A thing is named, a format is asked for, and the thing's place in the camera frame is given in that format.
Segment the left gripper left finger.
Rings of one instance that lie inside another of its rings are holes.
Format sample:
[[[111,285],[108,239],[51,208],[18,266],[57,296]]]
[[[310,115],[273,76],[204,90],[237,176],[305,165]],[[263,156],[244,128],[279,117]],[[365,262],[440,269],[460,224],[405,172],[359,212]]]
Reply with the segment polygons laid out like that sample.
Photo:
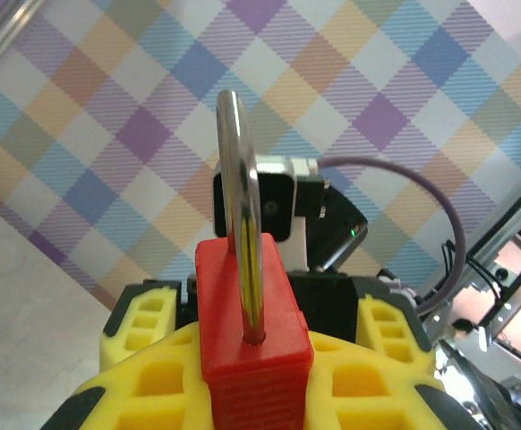
[[[214,430],[191,323],[83,383],[47,430]]]

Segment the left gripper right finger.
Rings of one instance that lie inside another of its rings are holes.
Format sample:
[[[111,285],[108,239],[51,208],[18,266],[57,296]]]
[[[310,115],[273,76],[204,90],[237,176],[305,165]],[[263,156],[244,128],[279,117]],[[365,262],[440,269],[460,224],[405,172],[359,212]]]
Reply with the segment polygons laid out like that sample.
[[[482,430],[411,339],[379,349],[311,332],[304,430]]]

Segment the red padlock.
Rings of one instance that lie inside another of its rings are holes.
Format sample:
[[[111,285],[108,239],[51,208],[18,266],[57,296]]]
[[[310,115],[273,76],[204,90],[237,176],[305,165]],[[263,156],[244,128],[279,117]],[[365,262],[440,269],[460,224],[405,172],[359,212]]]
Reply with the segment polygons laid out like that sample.
[[[313,348],[278,247],[261,230],[246,107],[217,99],[226,236],[195,251],[201,374],[215,430],[303,430]]]

